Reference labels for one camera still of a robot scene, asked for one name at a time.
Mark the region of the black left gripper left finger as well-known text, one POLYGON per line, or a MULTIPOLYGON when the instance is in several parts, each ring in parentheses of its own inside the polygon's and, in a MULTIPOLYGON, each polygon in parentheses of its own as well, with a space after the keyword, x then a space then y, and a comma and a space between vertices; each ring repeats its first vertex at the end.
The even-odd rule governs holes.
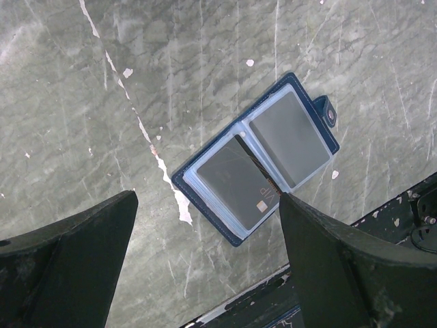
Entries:
POLYGON ((134 191, 1 241, 2 327, 104 327, 137 213, 134 191))

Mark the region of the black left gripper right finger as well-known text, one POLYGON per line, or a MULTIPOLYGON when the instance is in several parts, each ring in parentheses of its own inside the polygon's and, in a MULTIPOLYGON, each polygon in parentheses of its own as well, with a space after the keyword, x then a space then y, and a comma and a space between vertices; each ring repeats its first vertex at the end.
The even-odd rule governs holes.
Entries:
POLYGON ((436 256, 384 241, 285 193, 279 203, 306 327, 435 327, 436 256))

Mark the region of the blue leather card holder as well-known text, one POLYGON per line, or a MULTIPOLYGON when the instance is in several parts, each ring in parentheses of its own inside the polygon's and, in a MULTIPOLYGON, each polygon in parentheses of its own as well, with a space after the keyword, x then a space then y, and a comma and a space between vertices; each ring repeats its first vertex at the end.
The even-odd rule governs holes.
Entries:
POLYGON ((289 72, 211 139, 172 183, 234 247, 339 151, 337 114, 289 72))

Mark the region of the black VIP credit card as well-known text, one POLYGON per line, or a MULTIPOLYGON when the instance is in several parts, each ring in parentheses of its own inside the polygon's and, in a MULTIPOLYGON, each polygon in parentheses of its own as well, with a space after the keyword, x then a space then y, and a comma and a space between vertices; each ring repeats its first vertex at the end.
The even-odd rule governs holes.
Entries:
POLYGON ((279 203, 279 193, 267 171, 240 135, 233 136, 199 166, 197 174, 244 232, 252 230, 279 203))
POLYGON ((286 185, 295 189, 332 158, 321 134, 296 93, 271 96, 249 127, 286 185))

